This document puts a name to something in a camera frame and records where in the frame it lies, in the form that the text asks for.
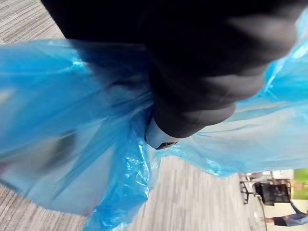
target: plastic bag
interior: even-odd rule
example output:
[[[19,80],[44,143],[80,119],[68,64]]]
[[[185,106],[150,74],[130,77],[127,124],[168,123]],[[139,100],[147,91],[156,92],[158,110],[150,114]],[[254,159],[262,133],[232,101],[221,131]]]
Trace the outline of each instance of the plastic bag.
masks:
[[[163,156],[217,176],[306,167],[305,38],[233,117],[164,151],[143,139],[152,106],[143,46],[1,46],[0,181],[46,208],[89,215],[86,231],[118,231],[148,199]]]

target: blue plastic bag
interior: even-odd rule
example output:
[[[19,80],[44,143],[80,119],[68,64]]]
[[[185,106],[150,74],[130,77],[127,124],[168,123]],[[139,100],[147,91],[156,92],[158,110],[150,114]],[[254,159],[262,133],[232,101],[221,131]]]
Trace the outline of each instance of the blue plastic bag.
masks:
[[[115,231],[148,199],[163,156],[217,176],[307,167],[307,21],[257,96],[164,151],[143,139],[152,106],[143,46],[0,46],[1,182],[46,208],[89,215],[86,231]]]

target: leg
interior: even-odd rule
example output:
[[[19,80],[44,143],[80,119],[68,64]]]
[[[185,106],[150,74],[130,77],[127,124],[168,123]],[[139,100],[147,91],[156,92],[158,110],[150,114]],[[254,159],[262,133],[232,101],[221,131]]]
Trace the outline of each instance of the leg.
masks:
[[[266,223],[275,223],[275,222],[274,222],[274,218],[264,218],[264,221],[265,221]]]

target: gray carpet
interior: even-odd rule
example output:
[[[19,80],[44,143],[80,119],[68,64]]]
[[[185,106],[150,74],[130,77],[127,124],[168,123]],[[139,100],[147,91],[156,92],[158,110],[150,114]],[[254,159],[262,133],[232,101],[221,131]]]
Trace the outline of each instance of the gray carpet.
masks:
[[[0,0],[0,44],[62,38],[37,0]],[[130,231],[248,231],[238,176],[215,178],[175,158]],[[85,219],[44,210],[0,186],[0,231],[78,231]]]

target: person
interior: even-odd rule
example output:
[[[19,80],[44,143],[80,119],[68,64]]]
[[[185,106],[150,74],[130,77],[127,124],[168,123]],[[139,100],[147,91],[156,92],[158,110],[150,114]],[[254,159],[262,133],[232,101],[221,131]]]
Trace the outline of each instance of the person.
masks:
[[[275,218],[265,218],[266,223],[274,223],[277,226],[297,226],[308,224],[308,210],[306,213],[301,212],[294,204],[291,202],[291,206],[296,213],[284,216],[284,217],[275,217]]]
[[[41,1],[67,39],[147,47],[153,139],[168,146],[224,121],[237,101],[255,95],[268,64],[295,43],[295,22],[308,6],[308,0]]]

